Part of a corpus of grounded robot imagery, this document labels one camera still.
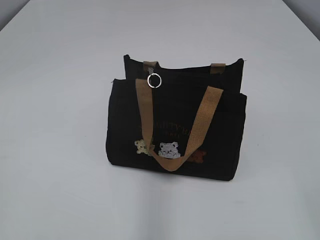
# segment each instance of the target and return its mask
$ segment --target silver ring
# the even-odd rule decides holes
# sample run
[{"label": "silver ring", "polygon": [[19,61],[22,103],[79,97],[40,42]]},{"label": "silver ring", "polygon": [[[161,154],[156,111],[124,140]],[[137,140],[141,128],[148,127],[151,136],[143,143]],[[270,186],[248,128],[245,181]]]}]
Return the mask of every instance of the silver ring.
[{"label": "silver ring", "polygon": [[[159,85],[158,86],[152,86],[151,84],[150,84],[150,77],[151,76],[157,76],[159,79],[160,79],[160,83],[159,83]],[[160,87],[161,86],[161,84],[162,84],[162,79],[161,79],[161,77],[159,76],[159,74],[157,74],[157,73],[151,73],[149,76],[148,76],[148,78],[147,78],[147,80],[146,80],[147,82],[148,82],[148,85],[149,85],[149,87],[150,88],[153,88],[153,89],[157,89],[158,87]]]}]

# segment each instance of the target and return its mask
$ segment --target bag strap loop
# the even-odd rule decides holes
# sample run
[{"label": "bag strap loop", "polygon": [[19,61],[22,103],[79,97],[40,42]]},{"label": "bag strap loop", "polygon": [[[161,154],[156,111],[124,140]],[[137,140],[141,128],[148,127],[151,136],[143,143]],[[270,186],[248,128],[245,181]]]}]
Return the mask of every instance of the bag strap loop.
[{"label": "bag strap loop", "polygon": [[149,68],[156,68],[159,65],[157,61],[143,61],[143,71],[148,72]]},{"label": "bag strap loop", "polygon": [[222,74],[225,71],[225,63],[211,63],[210,74]]},{"label": "bag strap loop", "polygon": [[184,156],[168,159],[157,155],[154,151],[155,146],[152,145],[154,130],[152,89],[145,79],[138,78],[135,80],[135,88],[141,117],[142,136],[146,148],[164,169],[170,172],[175,171],[203,144],[223,90],[211,86],[207,87],[196,113]]}]

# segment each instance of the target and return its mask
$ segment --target white surface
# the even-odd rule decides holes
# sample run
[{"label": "white surface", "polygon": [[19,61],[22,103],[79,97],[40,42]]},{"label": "white surface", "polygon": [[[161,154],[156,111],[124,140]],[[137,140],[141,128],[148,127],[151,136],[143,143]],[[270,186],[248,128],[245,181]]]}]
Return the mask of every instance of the white surface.
[{"label": "white surface", "polygon": [[[235,178],[116,167],[123,55],[247,60]],[[320,239],[320,43],[280,0],[32,0],[0,33],[1,240]]]}]

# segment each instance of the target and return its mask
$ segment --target canvas bag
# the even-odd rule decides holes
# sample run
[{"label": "canvas bag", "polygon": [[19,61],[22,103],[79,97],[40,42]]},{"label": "canvas bag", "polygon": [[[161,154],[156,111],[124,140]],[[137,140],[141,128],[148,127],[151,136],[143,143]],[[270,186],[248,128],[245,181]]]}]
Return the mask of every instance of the canvas bag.
[{"label": "canvas bag", "polygon": [[247,97],[201,80],[165,77],[153,89],[146,79],[115,79],[106,141],[109,161],[231,180],[238,165]]}]

